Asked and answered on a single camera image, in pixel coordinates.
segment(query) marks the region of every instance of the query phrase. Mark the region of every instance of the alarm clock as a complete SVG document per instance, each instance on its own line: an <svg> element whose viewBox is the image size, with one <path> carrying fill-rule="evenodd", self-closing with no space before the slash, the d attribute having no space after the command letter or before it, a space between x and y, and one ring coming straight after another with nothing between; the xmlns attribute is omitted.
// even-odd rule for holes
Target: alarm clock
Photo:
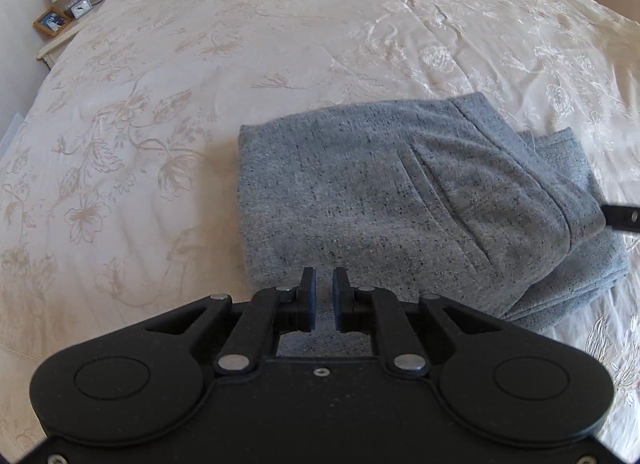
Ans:
<svg viewBox="0 0 640 464"><path fill-rule="evenodd" d="M79 17L82 17L87 12L89 12L91 8L92 8L92 5L89 0L78 0L71 6L70 10L74 18L78 19Z"/></svg>

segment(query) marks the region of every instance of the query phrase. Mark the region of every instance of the wooden picture frame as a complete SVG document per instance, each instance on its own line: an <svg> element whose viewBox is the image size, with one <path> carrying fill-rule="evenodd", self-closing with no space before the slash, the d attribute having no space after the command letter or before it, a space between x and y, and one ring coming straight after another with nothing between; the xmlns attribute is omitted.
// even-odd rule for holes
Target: wooden picture frame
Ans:
<svg viewBox="0 0 640 464"><path fill-rule="evenodd" d="M33 26L47 36L54 37L60 34L71 21L64 12L51 7L33 22Z"/></svg>

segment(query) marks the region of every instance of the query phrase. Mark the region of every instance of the white nightstand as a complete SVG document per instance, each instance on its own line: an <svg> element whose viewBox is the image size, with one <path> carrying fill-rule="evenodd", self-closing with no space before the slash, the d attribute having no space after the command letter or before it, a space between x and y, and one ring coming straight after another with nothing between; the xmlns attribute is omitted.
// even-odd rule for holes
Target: white nightstand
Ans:
<svg viewBox="0 0 640 464"><path fill-rule="evenodd" d="M58 61L60 54L64 51L69 41L71 41L76 34L79 33L84 27L86 27L96 17L102 2L98 2L94 7L87 12L80 19L73 20L68 27L65 28L59 35L50 39L45 45L38 50L37 60L42 60L47 63L49 70L53 68L53 65Z"/></svg>

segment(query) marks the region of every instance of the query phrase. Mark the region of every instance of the cream bedspread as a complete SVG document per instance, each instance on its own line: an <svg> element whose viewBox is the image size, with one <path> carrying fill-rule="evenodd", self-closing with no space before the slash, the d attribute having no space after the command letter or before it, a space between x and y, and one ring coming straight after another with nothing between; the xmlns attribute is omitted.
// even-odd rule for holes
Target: cream bedspread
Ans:
<svg viewBox="0 0 640 464"><path fill-rule="evenodd" d="M44 357L246 288L238 129L322 106L483 92L515 129L572 126L610 202L640 203L640 26L592 0L108 0L0 163L0 450L42 437ZM618 390L640 452L640 237L630 277L550 334Z"/></svg>

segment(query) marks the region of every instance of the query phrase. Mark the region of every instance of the silver rivet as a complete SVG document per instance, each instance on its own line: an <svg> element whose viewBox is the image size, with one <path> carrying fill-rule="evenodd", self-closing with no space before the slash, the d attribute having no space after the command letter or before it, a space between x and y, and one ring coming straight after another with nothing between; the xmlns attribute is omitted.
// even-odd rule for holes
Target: silver rivet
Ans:
<svg viewBox="0 0 640 464"><path fill-rule="evenodd" d="M330 373L331 373L331 370L329 370L329 368L314 369L314 375L316 376L316 378L326 378L329 376Z"/></svg>
<svg viewBox="0 0 640 464"><path fill-rule="evenodd" d="M218 366L224 370L244 370L249 366L249 358L242 354L227 354L218 360Z"/></svg>
<svg viewBox="0 0 640 464"><path fill-rule="evenodd" d="M49 455L47 464L68 464L66 459L62 455L54 454Z"/></svg>
<svg viewBox="0 0 640 464"><path fill-rule="evenodd" d="M297 286L298 284L296 283L283 283L282 285L278 285L276 290L287 291L296 288Z"/></svg>
<svg viewBox="0 0 640 464"><path fill-rule="evenodd" d="M427 361L425 361L424 357L418 354L401 354L394 359L394 365L396 365L397 368L408 372L422 370L426 364Z"/></svg>

